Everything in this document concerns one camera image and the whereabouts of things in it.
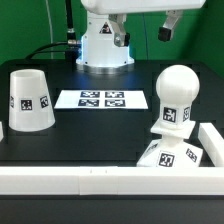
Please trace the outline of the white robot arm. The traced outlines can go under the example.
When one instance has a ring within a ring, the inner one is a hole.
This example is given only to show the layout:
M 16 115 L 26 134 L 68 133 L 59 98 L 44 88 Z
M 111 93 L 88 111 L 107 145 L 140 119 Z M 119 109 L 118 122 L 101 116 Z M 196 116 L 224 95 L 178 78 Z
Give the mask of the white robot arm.
M 128 14 L 166 12 L 158 30 L 163 42 L 173 38 L 184 10 L 201 8 L 206 0 L 81 0 L 87 10 L 87 30 L 81 38 L 79 70 L 95 74 L 116 74 L 134 65 L 130 56 L 130 35 L 124 23 Z

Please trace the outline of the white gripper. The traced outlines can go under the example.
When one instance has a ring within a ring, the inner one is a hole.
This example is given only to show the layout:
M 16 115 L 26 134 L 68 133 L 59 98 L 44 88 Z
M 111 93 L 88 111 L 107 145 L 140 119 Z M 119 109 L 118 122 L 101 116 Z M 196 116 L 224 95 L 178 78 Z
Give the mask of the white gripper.
M 159 28 L 158 39 L 170 41 L 185 9 L 201 8 L 206 0 L 81 0 L 84 8 L 94 14 L 111 14 L 109 21 L 114 32 L 114 44 L 128 47 L 130 34 L 124 23 L 129 13 L 167 11 L 166 20 Z

